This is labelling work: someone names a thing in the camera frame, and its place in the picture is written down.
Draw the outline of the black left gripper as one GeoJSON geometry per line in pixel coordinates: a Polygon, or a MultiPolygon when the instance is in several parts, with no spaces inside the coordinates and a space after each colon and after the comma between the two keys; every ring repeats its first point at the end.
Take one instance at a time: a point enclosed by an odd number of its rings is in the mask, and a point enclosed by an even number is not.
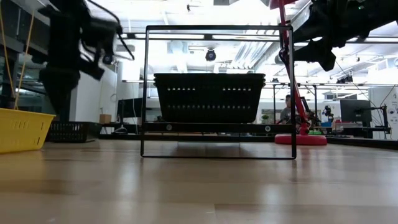
{"type": "Polygon", "coordinates": [[[61,111],[61,121],[73,121],[75,119],[75,99],[71,91],[78,85],[79,71],[69,68],[47,67],[39,72],[39,80],[49,94],[55,113],[59,114],[61,111]],[[65,104],[64,94],[68,94],[65,104]]]}

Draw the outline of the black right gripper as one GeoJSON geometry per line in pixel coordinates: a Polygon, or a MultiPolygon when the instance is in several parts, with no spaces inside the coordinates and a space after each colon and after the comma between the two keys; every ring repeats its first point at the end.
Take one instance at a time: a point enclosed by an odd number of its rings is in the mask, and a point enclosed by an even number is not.
{"type": "Polygon", "coordinates": [[[364,0],[311,0],[310,15],[306,20],[308,44],[294,52],[296,61],[317,62],[326,72],[335,66],[336,56],[331,48],[344,47],[346,42],[357,38],[364,40],[359,30],[359,15],[364,12],[364,0]]]}

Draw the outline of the black plastic basket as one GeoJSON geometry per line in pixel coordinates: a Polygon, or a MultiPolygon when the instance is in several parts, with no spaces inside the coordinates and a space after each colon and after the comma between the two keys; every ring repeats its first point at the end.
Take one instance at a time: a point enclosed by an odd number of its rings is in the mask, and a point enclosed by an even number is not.
{"type": "Polygon", "coordinates": [[[170,123],[252,123],[264,82],[156,85],[162,118],[170,123]]]}
{"type": "Polygon", "coordinates": [[[83,121],[53,121],[47,133],[47,142],[85,143],[99,138],[102,125],[83,121]]]}

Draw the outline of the yellow plastic basket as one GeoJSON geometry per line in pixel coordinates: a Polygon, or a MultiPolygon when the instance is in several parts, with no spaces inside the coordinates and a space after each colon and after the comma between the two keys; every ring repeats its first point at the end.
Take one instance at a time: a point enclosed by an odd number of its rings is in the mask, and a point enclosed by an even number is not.
{"type": "Polygon", "coordinates": [[[41,149],[54,117],[0,108],[0,154],[41,149]]]}

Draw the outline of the black computer monitor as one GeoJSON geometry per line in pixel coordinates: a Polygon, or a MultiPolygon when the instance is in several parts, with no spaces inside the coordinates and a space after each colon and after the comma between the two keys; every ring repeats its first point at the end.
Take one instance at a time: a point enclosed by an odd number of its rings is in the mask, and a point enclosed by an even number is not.
{"type": "Polygon", "coordinates": [[[138,125],[141,125],[142,101],[143,98],[119,100],[116,113],[116,117],[119,119],[119,123],[123,123],[126,118],[136,118],[138,125]]]}
{"type": "Polygon", "coordinates": [[[372,121],[371,104],[368,100],[341,100],[340,110],[343,122],[370,123],[372,121]]]}

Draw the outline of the person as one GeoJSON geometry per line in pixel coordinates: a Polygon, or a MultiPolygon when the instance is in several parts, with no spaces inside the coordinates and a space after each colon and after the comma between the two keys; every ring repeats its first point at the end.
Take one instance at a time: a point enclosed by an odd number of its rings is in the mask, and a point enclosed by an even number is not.
{"type": "Polygon", "coordinates": [[[287,124],[291,122],[291,97],[285,96],[285,108],[280,112],[279,123],[287,124]]]}

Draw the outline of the red desk lamp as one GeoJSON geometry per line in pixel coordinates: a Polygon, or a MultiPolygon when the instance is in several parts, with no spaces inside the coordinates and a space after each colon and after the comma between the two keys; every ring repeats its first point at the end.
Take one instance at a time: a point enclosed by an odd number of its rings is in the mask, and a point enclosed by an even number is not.
{"type": "Polygon", "coordinates": [[[277,144],[291,144],[292,146],[325,146],[327,139],[322,135],[309,134],[309,124],[307,123],[307,115],[300,97],[297,82],[294,74],[294,44],[293,44],[293,27],[286,19],[285,5],[295,2],[296,0],[270,0],[270,9],[279,9],[280,24],[287,26],[286,30],[281,30],[281,50],[279,57],[284,63],[290,80],[290,102],[291,106],[291,123],[293,125],[293,133],[278,134],[275,136],[275,143],[277,144]]]}

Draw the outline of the black overhead beam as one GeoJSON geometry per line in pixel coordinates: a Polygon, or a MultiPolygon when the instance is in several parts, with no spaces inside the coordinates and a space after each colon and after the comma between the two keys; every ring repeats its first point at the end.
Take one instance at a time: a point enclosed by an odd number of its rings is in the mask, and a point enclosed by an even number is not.
{"type": "MultiPolygon", "coordinates": [[[[278,35],[252,34],[186,34],[186,33],[150,33],[150,40],[208,40],[208,41],[240,41],[240,42],[278,42],[278,35]]],[[[348,43],[384,43],[398,44],[398,37],[370,36],[367,39],[354,37],[348,43]]]]}

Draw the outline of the black metal frame shelf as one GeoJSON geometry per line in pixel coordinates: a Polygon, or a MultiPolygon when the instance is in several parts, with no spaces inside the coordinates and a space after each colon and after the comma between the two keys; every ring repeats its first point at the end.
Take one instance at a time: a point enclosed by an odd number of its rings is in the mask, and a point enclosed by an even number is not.
{"type": "MultiPolygon", "coordinates": [[[[228,74],[228,73],[160,73],[155,75],[157,83],[177,84],[234,84],[237,82],[254,83],[264,82],[264,75],[260,73],[228,74]]],[[[145,157],[145,141],[163,141],[166,133],[174,141],[239,141],[241,133],[273,133],[291,135],[294,131],[290,124],[254,124],[252,123],[162,123],[148,122],[146,120],[146,105],[142,105],[141,123],[141,148],[140,155],[145,157]]],[[[297,157],[297,146],[291,145],[290,160],[297,157]]]]}

